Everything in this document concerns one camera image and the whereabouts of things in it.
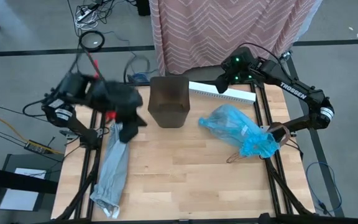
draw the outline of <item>white paper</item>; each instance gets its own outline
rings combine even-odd
[[[33,175],[36,178],[44,179],[46,170],[16,168],[15,174]],[[32,211],[37,201],[38,192],[29,192],[25,190],[7,189],[4,198],[0,204],[0,209],[6,210],[24,210]]]

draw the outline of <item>blue plastic bag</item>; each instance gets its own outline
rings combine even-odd
[[[251,119],[232,105],[222,105],[209,118],[200,118],[200,126],[208,128],[213,135],[237,146],[242,157],[268,158],[280,148],[271,133],[265,133]]]

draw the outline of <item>translucent brown container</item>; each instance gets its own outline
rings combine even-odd
[[[149,113],[161,128],[180,128],[190,110],[187,77],[153,77]]]

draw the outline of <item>wooden table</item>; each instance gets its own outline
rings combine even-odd
[[[249,85],[232,88],[250,91]],[[259,158],[242,159],[227,164],[226,159],[238,149],[216,139],[206,128],[198,126],[218,106],[230,103],[256,122],[253,105],[236,103],[191,93],[191,110],[185,125],[178,129],[160,128],[147,111],[149,87],[139,87],[144,106],[139,114],[149,124],[129,143],[130,158],[126,187],[121,197],[118,220],[178,220],[255,218],[269,212],[274,216],[265,164]],[[266,86],[273,121],[289,120],[284,96],[276,86]],[[266,124],[263,106],[261,108]],[[90,123],[91,110],[77,107],[77,117]],[[101,152],[108,137],[104,137]],[[69,145],[66,154],[77,147]],[[314,211],[299,152],[289,146],[281,148],[282,163],[289,188],[310,211]],[[70,203],[81,176],[85,150],[79,149],[63,163],[52,218]],[[284,202],[277,185],[281,209]],[[83,211],[89,193],[84,196]],[[94,206],[92,221],[112,221]]]

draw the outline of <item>patterned cloth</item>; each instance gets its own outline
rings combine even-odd
[[[239,44],[288,49],[316,0],[150,0],[160,74],[219,65]],[[249,46],[254,56],[268,57]]]

